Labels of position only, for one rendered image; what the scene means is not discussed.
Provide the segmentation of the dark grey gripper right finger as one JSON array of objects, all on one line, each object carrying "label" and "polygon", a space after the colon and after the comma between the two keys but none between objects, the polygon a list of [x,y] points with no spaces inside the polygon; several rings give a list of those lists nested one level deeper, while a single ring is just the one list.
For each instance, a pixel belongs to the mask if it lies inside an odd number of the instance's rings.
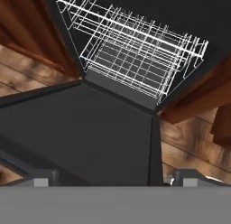
[{"label": "dark grey gripper right finger", "polygon": [[228,187],[227,183],[205,176],[195,169],[177,169],[174,172],[173,185],[178,187]]}]

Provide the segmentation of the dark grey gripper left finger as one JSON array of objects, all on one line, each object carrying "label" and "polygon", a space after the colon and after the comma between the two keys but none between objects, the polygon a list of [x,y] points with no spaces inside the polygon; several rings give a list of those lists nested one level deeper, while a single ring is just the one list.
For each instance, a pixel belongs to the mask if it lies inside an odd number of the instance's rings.
[{"label": "dark grey gripper left finger", "polygon": [[58,186],[59,172],[56,170],[41,169],[30,171],[30,173],[24,176],[20,180],[8,182],[6,186],[17,187],[52,187]]}]

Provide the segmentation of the dark grey dishwasher door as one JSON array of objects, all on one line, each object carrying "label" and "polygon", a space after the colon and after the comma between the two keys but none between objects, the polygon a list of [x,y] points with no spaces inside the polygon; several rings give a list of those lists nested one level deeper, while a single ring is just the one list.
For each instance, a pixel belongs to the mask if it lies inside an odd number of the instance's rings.
[{"label": "dark grey dishwasher door", "polygon": [[0,149],[79,186],[160,186],[160,120],[86,82],[0,98]]}]

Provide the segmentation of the dark grey dishwasher body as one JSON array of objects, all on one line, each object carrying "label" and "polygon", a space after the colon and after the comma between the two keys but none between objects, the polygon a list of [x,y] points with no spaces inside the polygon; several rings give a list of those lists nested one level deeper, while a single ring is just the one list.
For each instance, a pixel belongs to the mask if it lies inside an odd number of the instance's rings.
[{"label": "dark grey dishwasher body", "polygon": [[57,0],[43,1],[68,48],[69,55],[79,67],[83,81],[128,103],[153,112],[168,106],[193,82],[205,75],[231,52],[231,21],[228,19],[231,16],[231,0],[97,0],[97,3],[104,7],[110,5],[120,7],[147,22],[155,22],[156,25],[167,27],[173,33],[187,33],[208,42],[203,62],[196,67],[190,65],[186,71],[178,71],[171,83],[169,96],[153,108],[144,107],[87,80],[87,72],[84,70],[85,62],[80,58],[80,53],[90,36],[80,31],[67,29]]}]

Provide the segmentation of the brown wooden cupboard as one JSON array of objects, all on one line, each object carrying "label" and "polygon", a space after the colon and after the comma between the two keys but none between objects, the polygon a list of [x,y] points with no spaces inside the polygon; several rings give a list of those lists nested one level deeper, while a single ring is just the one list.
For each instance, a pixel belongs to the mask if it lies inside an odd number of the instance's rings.
[{"label": "brown wooden cupboard", "polygon": [[231,53],[164,108],[161,119],[177,124],[214,108],[213,142],[231,150]]},{"label": "brown wooden cupboard", "polygon": [[72,78],[80,76],[43,0],[0,0],[0,44]]}]

